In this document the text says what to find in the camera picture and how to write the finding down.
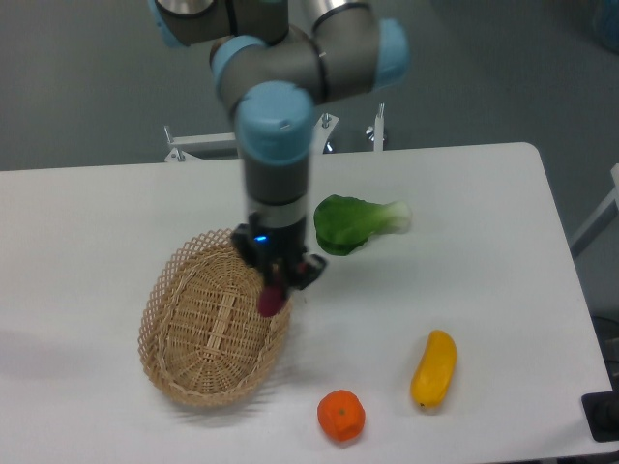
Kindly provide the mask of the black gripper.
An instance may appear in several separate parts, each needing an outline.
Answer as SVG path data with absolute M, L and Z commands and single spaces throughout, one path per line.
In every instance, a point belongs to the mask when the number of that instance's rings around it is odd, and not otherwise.
M 231 234 L 239 256 L 265 283 L 281 275 L 287 296 L 313 284 L 328 266 L 322 256 L 306 254 L 307 213 L 307 200 L 281 205 L 249 200 L 247 224 Z

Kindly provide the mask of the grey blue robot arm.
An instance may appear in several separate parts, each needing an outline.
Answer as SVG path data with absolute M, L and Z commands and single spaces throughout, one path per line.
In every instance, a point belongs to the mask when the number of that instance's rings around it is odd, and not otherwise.
M 211 43 L 216 93 L 243 163 L 246 222 L 232 242 L 285 299 L 316 281 L 323 259 L 306 248 L 314 110 L 397 84 L 410 66 L 403 26 L 367 1 L 309 1 L 296 30 L 284 1 L 153 1 L 164 41 Z

